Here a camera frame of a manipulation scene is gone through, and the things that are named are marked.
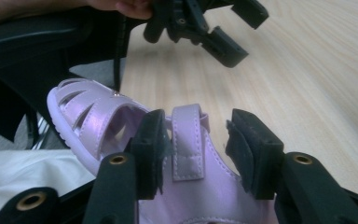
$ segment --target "wooden table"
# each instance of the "wooden table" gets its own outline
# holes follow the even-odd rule
[[[131,36],[122,92],[171,114],[199,103],[225,162],[232,108],[256,114],[284,142],[285,152],[316,157],[341,187],[358,193],[358,1],[260,1],[269,12],[257,30],[229,7],[209,10],[250,55],[226,68],[187,40],[157,44]]]

